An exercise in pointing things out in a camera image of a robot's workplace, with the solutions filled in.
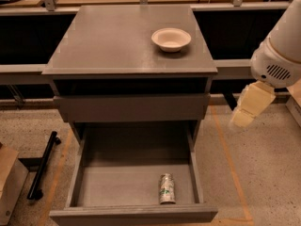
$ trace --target concrete floor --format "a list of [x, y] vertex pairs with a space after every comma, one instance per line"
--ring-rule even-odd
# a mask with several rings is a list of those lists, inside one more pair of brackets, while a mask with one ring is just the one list
[[[30, 172], [9, 225], [56, 225], [48, 214], [67, 199], [78, 143], [51, 107], [0, 106], [0, 141], [19, 157], [42, 156], [51, 132], [62, 140], [53, 148], [41, 183], [44, 196], [26, 199], [35, 176]], [[301, 225], [301, 128], [285, 104], [268, 107], [245, 130], [229, 125], [227, 105], [211, 105], [198, 141], [198, 167], [206, 203], [219, 209], [210, 224]]]

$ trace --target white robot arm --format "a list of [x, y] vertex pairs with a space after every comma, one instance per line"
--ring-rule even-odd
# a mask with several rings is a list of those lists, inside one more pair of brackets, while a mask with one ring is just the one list
[[301, 0], [293, 0], [251, 58], [257, 82], [247, 86], [231, 121], [248, 126], [275, 99], [275, 88], [286, 88], [301, 77]]

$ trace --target white bowl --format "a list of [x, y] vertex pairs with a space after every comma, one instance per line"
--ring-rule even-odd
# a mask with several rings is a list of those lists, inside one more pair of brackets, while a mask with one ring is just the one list
[[178, 28], [163, 28], [155, 31], [151, 40], [165, 52], [178, 52], [191, 41], [191, 36]]

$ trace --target can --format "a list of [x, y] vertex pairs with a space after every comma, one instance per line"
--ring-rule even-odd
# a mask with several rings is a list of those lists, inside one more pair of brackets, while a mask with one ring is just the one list
[[170, 173], [165, 173], [160, 177], [159, 202], [160, 204], [176, 203], [175, 183]]

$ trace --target drawer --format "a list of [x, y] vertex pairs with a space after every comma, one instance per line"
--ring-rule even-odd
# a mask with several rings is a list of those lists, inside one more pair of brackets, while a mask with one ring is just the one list
[[[89, 123], [58, 225], [137, 225], [211, 221], [196, 155], [183, 121]], [[159, 203], [160, 175], [172, 173], [176, 204]]]
[[140, 77], [127, 75], [123, 78], [61, 78], [55, 79], [54, 83], [59, 95], [88, 96], [204, 93], [211, 80], [209, 81], [208, 77], [173, 77], [170, 74], [168, 77], [159, 74], [142, 76], [140, 74]]
[[209, 94], [56, 96], [64, 122], [198, 121]]

